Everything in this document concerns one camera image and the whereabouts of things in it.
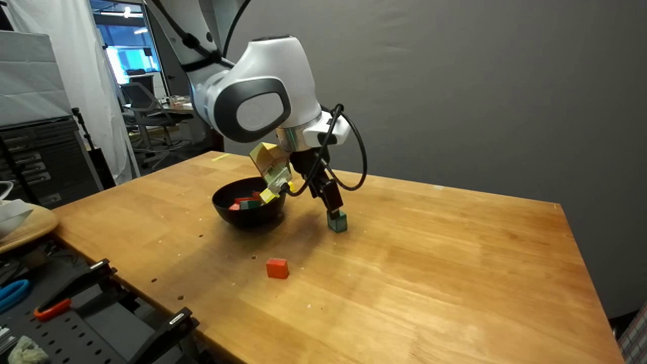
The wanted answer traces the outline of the teal green toy block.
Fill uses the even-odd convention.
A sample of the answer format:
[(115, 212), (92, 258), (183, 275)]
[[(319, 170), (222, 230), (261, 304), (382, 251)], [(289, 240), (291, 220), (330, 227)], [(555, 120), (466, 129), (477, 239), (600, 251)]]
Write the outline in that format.
[(347, 231), (348, 221), (347, 215), (341, 210), (335, 210), (327, 213), (327, 224), (330, 230), (336, 233)]

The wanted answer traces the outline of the black bowl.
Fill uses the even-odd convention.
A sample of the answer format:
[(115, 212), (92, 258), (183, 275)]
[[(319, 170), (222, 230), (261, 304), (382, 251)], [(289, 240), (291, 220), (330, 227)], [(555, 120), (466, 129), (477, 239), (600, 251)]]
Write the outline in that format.
[(276, 200), (261, 205), (257, 209), (228, 210), (228, 207), (234, 204), (235, 198), (254, 197), (255, 193), (261, 193), (266, 187), (267, 184), (262, 177), (234, 180), (234, 182), (220, 187), (212, 195), (213, 207), (224, 221), (242, 230), (273, 224), (278, 222), (282, 216), (286, 200), (285, 194), (281, 194)]

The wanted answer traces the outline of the orange red toy block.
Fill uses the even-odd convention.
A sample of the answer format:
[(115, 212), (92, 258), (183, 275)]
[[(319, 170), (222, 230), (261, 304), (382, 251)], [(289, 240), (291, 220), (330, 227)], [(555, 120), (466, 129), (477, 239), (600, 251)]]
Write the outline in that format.
[(290, 274), (288, 260), (282, 258), (269, 258), (266, 261), (266, 274), (268, 278), (287, 279)]

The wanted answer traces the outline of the office chair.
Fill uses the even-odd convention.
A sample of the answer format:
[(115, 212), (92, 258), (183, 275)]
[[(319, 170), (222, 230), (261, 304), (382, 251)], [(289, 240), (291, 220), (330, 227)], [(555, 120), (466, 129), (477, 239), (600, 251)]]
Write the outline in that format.
[[(165, 161), (171, 158), (179, 159), (178, 151), (187, 147), (191, 142), (187, 139), (172, 139), (169, 128), (176, 127), (180, 123), (192, 119), (193, 116), (189, 113), (177, 113), (164, 108), (161, 101), (141, 83), (122, 84), (120, 90), (130, 101), (129, 110), (134, 114), (135, 124), (144, 142), (143, 152), (146, 156), (143, 160), (144, 168), (150, 168), (152, 172), (155, 172)], [(163, 139), (157, 145), (150, 138), (149, 127), (162, 129)]]

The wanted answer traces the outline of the stand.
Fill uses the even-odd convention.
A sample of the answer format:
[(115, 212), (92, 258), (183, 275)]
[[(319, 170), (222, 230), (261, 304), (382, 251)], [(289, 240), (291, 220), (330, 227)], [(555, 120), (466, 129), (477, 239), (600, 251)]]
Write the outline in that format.
[(87, 125), (85, 124), (83, 115), (81, 114), (79, 108), (74, 107), (71, 109), (71, 111), (76, 122), (78, 122), (79, 126), (81, 127), (82, 136), (85, 139), (85, 142), (87, 143), (87, 147), (88, 147), (87, 149), (88, 156), (90, 157), (90, 160), (95, 168), (95, 171), (99, 176), (99, 180), (101, 182), (103, 189), (106, 190), (106, 189), (111, 189), (115, 187), (116, 182), (107, 164), (106, 157), (102, 152), (101, 148), (97, 147), (93, 142), (91, 135), (87, 129)]

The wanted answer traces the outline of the window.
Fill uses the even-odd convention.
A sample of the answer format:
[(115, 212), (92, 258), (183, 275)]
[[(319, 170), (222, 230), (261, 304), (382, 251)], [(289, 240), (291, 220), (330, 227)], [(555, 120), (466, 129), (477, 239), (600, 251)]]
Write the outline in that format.
[(131, 76), (159, 73), (160, 63), (141, 2), (88, 0), (118, 84)]

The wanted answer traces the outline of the white curtain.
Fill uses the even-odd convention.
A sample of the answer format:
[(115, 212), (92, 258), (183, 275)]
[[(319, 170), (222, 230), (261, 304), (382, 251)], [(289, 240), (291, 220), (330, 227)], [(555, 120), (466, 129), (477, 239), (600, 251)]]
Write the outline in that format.
[(48, 35), (72, 107), (118, 185), (141, 176), (88, 0), (7, 0), (20, 32)]

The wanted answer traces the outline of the black drawer cabinet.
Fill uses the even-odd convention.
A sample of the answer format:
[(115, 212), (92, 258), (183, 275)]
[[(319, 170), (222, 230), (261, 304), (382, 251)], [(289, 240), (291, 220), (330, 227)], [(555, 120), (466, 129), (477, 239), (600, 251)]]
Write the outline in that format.
[(103, 191), (74, 117), (0, 126), (0, 139), (27, 184), (24, 189), (0, 149), (0, 180), (14, 184), (9, 200), (30, 203), (32, 193), (53, 210)]

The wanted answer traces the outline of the round wooden board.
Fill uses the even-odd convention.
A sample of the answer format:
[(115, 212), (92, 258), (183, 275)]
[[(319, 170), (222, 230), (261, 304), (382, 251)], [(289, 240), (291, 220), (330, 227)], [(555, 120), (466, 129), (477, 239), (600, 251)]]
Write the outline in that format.
[(0, 254), (26, 247), (53, 232), (59, 221), (55, 213), (39, 205), (30, 204), (34, 210), (13, 233), (0, 240)]

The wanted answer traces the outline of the grey perforated cart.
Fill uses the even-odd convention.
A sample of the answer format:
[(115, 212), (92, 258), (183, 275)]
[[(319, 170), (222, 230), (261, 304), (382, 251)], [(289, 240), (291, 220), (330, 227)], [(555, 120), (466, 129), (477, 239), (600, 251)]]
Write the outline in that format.
[[(51, 252), (49, 246), (36, 243), (0, 254), (0, 283), (31, 283), (29, 295), (0, 314), (0, 362), (8, 361), (13, 347), (10, 336), (27, 336), (50, 356), (48, 364), (127, 364), (148, 337), (171, 318), (169, 315), (148, 327), (131, 306), (123, 306), (134, 295), (117, 282), (115, 274), (72, 297), (71, 307), (62, 315), (47, 322), (35, 319), (36, 307), (93, 264), (71, 251)], [(198, 348), (197, 356), (190, 357), (176, 346), (154, 364), (202, 364), (202, 358)]]

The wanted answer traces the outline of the grey covered box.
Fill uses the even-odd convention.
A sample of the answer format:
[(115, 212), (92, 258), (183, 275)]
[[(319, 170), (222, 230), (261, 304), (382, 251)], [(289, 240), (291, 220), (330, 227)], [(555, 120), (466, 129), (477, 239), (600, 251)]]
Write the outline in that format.
[(0, 30), (0, 127), (69, 115), (50, 37)]

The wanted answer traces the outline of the crumpled pale cloth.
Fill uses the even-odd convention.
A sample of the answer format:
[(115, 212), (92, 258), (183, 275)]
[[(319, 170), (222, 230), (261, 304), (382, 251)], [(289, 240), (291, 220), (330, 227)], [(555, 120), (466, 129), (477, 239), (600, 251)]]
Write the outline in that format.
[(27, 336), (21, 336), (8, 355), (8, 364), (48, 364), (49, 361), (50, 356)]

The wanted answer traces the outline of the plaid fabric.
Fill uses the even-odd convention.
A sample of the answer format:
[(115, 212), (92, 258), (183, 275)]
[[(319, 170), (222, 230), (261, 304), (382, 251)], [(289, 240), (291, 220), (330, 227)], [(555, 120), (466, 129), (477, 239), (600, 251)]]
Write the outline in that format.
[(647, 302), (618, 340), (625, 364), (647, 364)]

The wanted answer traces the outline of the blue handled scissors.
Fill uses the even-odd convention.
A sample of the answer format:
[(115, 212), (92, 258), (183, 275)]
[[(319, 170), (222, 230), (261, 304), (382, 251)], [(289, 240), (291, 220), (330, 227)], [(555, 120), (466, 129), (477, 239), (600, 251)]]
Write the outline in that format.
[(0, 314), (16, 306), (31, 290), (31, 283), (28, 280), (18, 280), (0, 288)]

